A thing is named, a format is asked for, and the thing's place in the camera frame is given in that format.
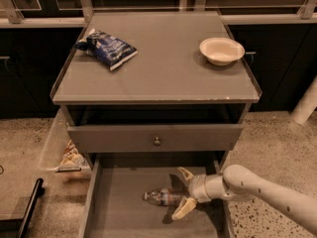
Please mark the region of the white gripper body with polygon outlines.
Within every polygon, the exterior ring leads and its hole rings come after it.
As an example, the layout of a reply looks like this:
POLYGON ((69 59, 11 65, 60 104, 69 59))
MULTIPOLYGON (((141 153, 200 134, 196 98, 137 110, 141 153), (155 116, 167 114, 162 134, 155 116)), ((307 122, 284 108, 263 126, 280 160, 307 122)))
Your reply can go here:
POLYGON ((209 197, 205 187, 206 175, 194 176, 188 182, 188 192, 190 196, 198 203, 209 202, 209 197))

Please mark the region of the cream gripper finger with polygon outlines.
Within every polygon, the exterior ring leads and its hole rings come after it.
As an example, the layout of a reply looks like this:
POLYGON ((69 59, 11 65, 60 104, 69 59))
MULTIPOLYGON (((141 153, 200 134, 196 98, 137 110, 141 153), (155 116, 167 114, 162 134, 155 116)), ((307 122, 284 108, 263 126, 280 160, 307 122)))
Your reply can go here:
POLYGON ((171 218, 176 221, 182 219, 188 213, 190 213, 195 207, 197 202, 192 197, 184 197, 179 206, 175 209, 171 218))
POLYGON ((194 178, 194 174, 186 168, 178 167, 177 169, 181 172, 186 181, 191 181, 194 178))

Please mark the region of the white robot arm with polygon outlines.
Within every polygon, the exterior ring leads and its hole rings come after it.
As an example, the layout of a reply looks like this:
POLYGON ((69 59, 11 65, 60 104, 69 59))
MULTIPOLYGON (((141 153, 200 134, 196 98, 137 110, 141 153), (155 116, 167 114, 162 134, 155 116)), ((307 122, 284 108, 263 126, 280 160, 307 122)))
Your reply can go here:
MULTIPOLYGON (((274 126, 258 128, 249 138, 247 153, 254 157, 255 167, 263 172, 292 171, 310 187, 317 184, 316 135, 305 135, 301 128, 317 107, 317 86, 312 82, 293 111, 274 126)), ((174 220, 189 214, 197 204, 213 199, 238 201, 256 197, 317 236, 317 199, 276 182, 262 178, 241 163, 221 165, 217 175, 195 175, 185 168, 179 170, 188 182, 189 195, 175 212, 174 220)))

